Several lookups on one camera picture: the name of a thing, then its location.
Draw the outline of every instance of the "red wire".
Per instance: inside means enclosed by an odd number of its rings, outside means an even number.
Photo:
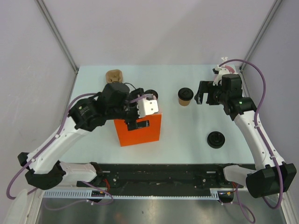
[[[232,67],[228,66],[228,65],[225,65],[224,68],[226,68],[229,72],[231,72],[233,74],[235,72],[235,70]]]
[[[106,183],[107,191],[109,191],[110,190],[110,184],[109,184],[108,180],[104,179],[104,182]]]
[[[234,187],[234,188],[237,188],[237,185],[235,184],[235,182],[233,182],[233,187]]]

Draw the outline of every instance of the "white table surface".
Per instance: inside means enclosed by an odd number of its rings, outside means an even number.
[[[102,91],[105,73],[120,69],[124,82],[136,88],[154,89],[163,112],[160,141],[120,147],[113,121],[107,121],[75,143],[61,158],[65,162],[98,163],[254,163],[247,143],[223,106],[189,106],[178,103],[178,90],[189,87],[196,94],[201,80],[213,80],[213,65],[153,65],[153,66],[83,66],[72,93],[76,96]],[[208,134],[219,131],[225,136],[220,149],[209,147]]]

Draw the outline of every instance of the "metal surface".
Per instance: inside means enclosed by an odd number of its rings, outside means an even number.
[[[240,192],[242,202],[255,214],[256,224],[285,224],[282,210],[271,210],[264,201]],[[74,199],[43,199],[50,208],[59,208]],[[60,211],[40,209],[37,224],[245,224],[238,205],[201,200],[115,200],[108,206],[78,203]]]
[[[252,54],[254,53],[258,43],[261,41],[263,35],[265,34],[268,26],[270,25],[270,23],[272,22],[272,19],[274,18],[274,15],[276,14],[276,12],[278,11],[281,3],[283,2],[283,0],[275,0],[275,2],[273,3],[270,11],[268,12],[267,16],[266,16],[266,19],[264,20],[261,28],[259,29],[252,45],[250,46],[249,48],[249,51],[247,52],[246,56],[245,56],[245,60],[246,61],[249,61]],[[240,68],[241,70],[244,70],[244,68],[246,67],[247,64],[245,63],[242,63]]]
[[[45,5],[43,0],[35,0],[35,2],[37,3],[37,6],[40,9],[41,13],[43,14],[45,20],[47,21],[47,24],[49,25],[53,35],[55,36],[56,40],[58,41],[58,44],[59,44],[61,50],[67,57],[68,62],[70,63],[71,67],[73,68],[75,74],[77,74],[78,67],[77,67],[73,57],[71,56],[70,51],[68,50],[47,6]]]

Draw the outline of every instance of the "wire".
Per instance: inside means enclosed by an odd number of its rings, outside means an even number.
[[[256,67],[253,63],[251,62],[248,62],[248,61],[245,61],[245,60],[242,60],[242,59],[231,59],[231,60],[228,60],[226,62],[223,62],[222,64],[219,65],[219,67],[223,66],[224,64],[226,63],[229,63],[229,62],[243,62],[243,63],[246,63],[246,64],[249,64],[251,65],[252,67],[254,67],[257,72],[260,74],[261,78],[262,78],[262,81],[263,81],[263,94],[262,94],[262,98],[257,106],[257,109],[256,109],[256,112],[254,114],[254,123],[255,123],[255,126],[256,126],[256,129],[257,131],[259,132],[261,138],[263,139],[263,142],[265,143],[271,157],[272,157],[272,160],[275,164],[275,167],[277,169],[277,173],[278,173],[278,178],[279,178],[279,197],[278,197],[278,202],[275,206],[272,206],[270,205],[270,203],[267,201],[267,199],[265,197],[263,197],[263,200],[266,202],[266,204],[272,208],[272,209],[279,209],[280,208],[280,205],[281,205],[281,202],[282,202],[282,198],[283,198],[283,192],[284,192],[284,184],[283,184],[283,179],[282,179],[282,174],[281,174],[281,170],[280,170],[280,167],[279,167],[279,164],[274,156],[274,153],[267,141],[267,139],[265,138],[261,128],[258,126],[258,122],[257,122],[257,116],[258,116],[258,113],[261,109],[261,106],[263,104],[263,100],[265,99],[265,95],[266,95],[266,80],[265,80],[265,77],[264,75],[262,74],[261,70]]]
[[[110,184],[109,184],[108,180],[104,179],[103,181],[106,183],[107,191],[109,191],[110,190]]]
[[[236,186],[235,182],[233,182],[233,187],[235,188],[235,190],[233,191],[233,193],[234,193],[237,191],[237,186]]]
[[[61,125],[58,129],[58,131],[56,132],[56,135],[50,139],[50,141],[48,143],[46,143],[42,148],[41,150],[39,150],[32,158],[29,162],[27,162],[15,175],[14,177],[11,179],[11,181],[9,182],[8,186],[7,186],[7,189],[6,189],[6,196],[11,199],[11,200],[14,200],[16,197],[14,196],[11,196],[10,195],[10,189],[13,185],[13,183],[15,182],[15,180],[18,178],[18,176],[32,163],[33,160],[35,160],[41,153],[43,153],[43,151],[45,151],[55,140],[56,140],[56,136],[59,135],[64,127],[64,124],[65,124],[65,121],[66,121],[66,118],[67,118],[67,115],[69,113],[69,110],[70,108],[73,106],[73,104],[80,98],[82,97],[87,97],[87,96],[94,96],[96,95],[96,93],[86,93],[86,94],[82,94],[80,96],[77,96],[76,98],[74,98],[71,103],[69,104],[69,106],[67,107],[67,109],[65,110],[64,112],[64,116],[62,118],[62,121],[61,121]],[[36,191],[37,188],[34,188],[32,189],[31,191],[29,191],[27,194],[31,194],[32,192]]]
[[[235,72],[235,70],[232,67],[228,66],[228,65],[225,65],[224,68],[226,68],[232,74],[234,74],[234,72]]]
[[[126,84],[126,85],[129,84],[129,85],[131,85],[134,89],[136,89],[135,86],[133,86],[133,84],[131,84],[131,83],[124,83],[124,84]]]
[[[137,101],[139,101],[139,100],[141,100],[141,99],[143,99],[143,98],[147,98],[147,97],[152,97],[153,96],[153,94],[144,94],[144,95],[142,95],[142,96],[140,96],[140,97],[138,97],[138,98],[136,98],[136,99],[133,99],[133,100],[131,100],[131,101],[129,101],[129,103],[135,103],[135,102],[137,102]]]
[[[236,194],[237,194],[237,200],[238,200],[238,204],[240,205],[241,211],[242,211],[243,215],[245,216],[245,218],[248,220],[248,222],[254,224],[254,223],[256,223],[256,218],[255,218],[255,216],[253,215],[253,212],[252,212],[247,206],[245,206],[244,204],[242,204],[242,203],[240,202],[240,197],[239,197],[239,191],[238,191],[238,189],[239,189],[239,184],[237,185],[237,188],[236,188]],[[252,215],[252,217],[253,217],[253,221],[251,221],[251,220],[249,219],[249,216],[246,214],[246,212],[244,211],[244,208],[243,208],[243,207],[245,207],[245,208],[251,213],[251,215]]]
[[[91,205],[94,205],[94,204],[97,204],[97,205],[107,205],[107,204],[111,204],[113,201],[114,201],[114,199],[113,199],[113,196],[110,194],[110,193],[108,193],[107,191],[105,191],[105,190],[102,190],[101,188],[97,188],[97,187],[95,187],[95,186],[93,186],[93,185],[91,185],[91,184],[89,184],[89,183],[87,183],[87,182],[85,182],[85,181],[82,181],[84,184],[86,184],[87,186],[89,186],[89,187],[92,187],[92,188],[94,188],[94,189],[96,189],[96,190],[98,190],[98,191],[102,191],[102,192],[104,192],[106,195],[108,195],[110,198],[111,198],[111,200],[109,201],[109,202],[105,202],[105,203],[99,203],[99,202],[94,202],[94,201],[91,201],[91,200],[88,200],[88,199],[83,199],[83,200],[78,200],[78,201],[75,201],[75,202],[73,202],[73,203],[71,203],[71,204],[68,204],[68,205],[66,205],[66,206],[63,206],[63,207],[60,207],[60,208],[49,208],[47,205],[46,205],[46,203],[44,203],[43,205],[44,205],[44,207],[47,209],[47,210],[50,210],[50,211],[60,211],[60,210],[63,210],[63,209],[67,209],[67,208],[69,208],[69,207],[71,207],[71,206],[73,206],[73,205],[75,205],[75,204],[78,204],[78,203],[81,203],[81,202],[89,202]]]
[[[219,199],[219,202],[221,203],[221,205],[231,205],[231,204],[238,204],[241,208],[241,211],[243,213],[243,215],[245,216],[245,218],[247,219],[248,222],[250,222],[251,224],[256,223],[256,217],[254,216],[253,212],[250,210],[250,208],[248,208],[245,204],[240,202],[240,197],[239,197],[239,185],[236,186],[236,194],[237,194],[237,200],[238,202],[231,202],[231,203],[223,203],[221,201],[221,199]],[[249,216],[247,215],[247,213],[245,212],[244,208],[251,214],[253,221],[250,220]]]

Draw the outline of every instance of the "orange box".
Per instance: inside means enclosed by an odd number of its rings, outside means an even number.
[[[131,146],[146,142],[159,141],[162,114],[155,113],[138,119],[137,122],[145,120],[149,121],[148,127],[143,127],[133,131],[128,131],[128,127],[124,120],[114,120],[114,125],[121,146]]]

